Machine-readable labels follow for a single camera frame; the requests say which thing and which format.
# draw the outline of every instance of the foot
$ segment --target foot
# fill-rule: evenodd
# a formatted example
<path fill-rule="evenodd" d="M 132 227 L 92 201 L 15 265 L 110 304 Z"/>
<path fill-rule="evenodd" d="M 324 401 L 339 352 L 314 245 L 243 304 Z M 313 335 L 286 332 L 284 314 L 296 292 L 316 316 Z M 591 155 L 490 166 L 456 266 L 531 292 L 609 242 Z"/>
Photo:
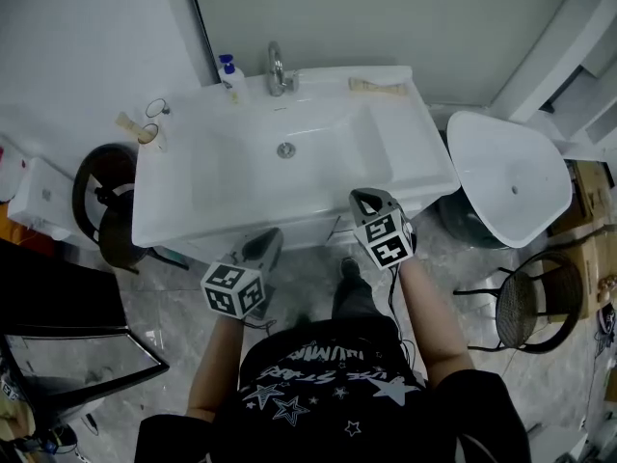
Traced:
<path fill-rule="evenodd" d="M 343 258 L 338 268 L 340 278 L 360 276 L 360 267 L 354 258 Z"/>

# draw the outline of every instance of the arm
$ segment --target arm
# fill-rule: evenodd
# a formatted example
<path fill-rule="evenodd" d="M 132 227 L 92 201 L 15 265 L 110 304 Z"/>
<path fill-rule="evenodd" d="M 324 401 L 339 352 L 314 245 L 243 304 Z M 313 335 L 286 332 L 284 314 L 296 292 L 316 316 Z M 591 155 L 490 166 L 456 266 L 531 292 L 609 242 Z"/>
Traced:
<path fill-rule="evenodd" d="M 400 267 L 401 287 L 428 380 L 436 388 L 449 374 L 473 368 L 463 332 L 417 258 Z"/>
<path fill-rule="evenodd" d="M 186 415 L 212 422 L 238 383 L 244 325 L 220 316 L 193 379 Z"/>

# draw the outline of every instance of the bathroom vanity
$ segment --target bathroom vanity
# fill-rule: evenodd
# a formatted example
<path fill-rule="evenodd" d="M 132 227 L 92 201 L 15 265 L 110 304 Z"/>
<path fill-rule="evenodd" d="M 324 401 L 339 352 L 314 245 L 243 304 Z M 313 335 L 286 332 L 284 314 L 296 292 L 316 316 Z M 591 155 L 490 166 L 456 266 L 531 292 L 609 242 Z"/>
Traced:
<path fill-rule="evenodd" d="M 352 92 L 349 79 L 407 95 Z M 389 191 L 409 217 L 460 186 L 409 67 L 313 68 L 293 93 L 247 79 L 251 103 L 217 84 L 170 97 L 167 151 L 140 148 L 133 242 L 210 262 L 247 231 L 277 226 L 284 249 L 354 241 L 349 192 Z"/>

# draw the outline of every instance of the faucet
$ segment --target faucet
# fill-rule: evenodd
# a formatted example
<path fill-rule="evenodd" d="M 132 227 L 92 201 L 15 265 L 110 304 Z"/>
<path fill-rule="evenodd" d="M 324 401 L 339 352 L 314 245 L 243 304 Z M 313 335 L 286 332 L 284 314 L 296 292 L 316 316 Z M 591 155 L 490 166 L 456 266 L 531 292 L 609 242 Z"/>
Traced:
<path fill-rule="evenodd" d="M 280 96 L 285 91 L 295 93 L 298 90 L 298 70 L 285 77 L 281 47 L 276 41 L 268 44 L 268 88 L 272 96 Z"/>

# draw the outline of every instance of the person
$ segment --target person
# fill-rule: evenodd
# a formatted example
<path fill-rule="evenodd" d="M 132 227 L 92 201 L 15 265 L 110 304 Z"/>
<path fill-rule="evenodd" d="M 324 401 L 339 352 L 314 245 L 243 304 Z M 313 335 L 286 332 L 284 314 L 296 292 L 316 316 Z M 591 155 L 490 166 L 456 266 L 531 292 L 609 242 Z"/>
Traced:
<path fill-rule="evenodd" d="M 417 258 L 399 272 L 426 387 L 358 264 L 345 258 L 340 272 L 332 319 L 261 341 L 242 367 L 243 323 L 221 316 L 186 416 L 142 421 L 135 461 L 530 461 L 505 385 L 474 369 Z"/>

